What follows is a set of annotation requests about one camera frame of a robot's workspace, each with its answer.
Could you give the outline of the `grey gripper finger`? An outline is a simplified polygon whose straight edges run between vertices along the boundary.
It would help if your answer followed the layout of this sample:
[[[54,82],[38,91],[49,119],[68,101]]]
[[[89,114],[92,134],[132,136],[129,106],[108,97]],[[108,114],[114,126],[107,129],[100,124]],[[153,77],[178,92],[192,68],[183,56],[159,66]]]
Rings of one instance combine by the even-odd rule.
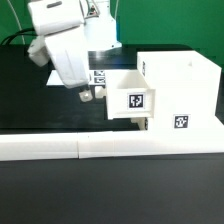
[[[93,95],[89,86],[81,86],[79,89],[79,97],[82,102],[89,102],[93,99]]]

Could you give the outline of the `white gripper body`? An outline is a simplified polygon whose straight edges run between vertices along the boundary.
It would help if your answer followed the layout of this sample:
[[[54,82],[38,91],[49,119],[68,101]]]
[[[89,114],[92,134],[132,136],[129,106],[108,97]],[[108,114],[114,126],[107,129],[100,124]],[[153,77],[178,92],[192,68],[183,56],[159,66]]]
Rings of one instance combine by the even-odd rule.
[[[88,49],[82,26],[46,36],[45,45],[66,88],[89,83]]]

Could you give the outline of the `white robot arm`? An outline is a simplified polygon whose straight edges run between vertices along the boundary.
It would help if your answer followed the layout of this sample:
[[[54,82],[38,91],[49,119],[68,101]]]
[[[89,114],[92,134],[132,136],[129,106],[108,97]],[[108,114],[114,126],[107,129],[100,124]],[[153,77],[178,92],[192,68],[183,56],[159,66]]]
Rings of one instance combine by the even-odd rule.
[[[40,67],[51,62],[63,85],[90,101],[89,56],[122,47],[110,0],[31,0],[28,11],[36,32],[29,58]]]

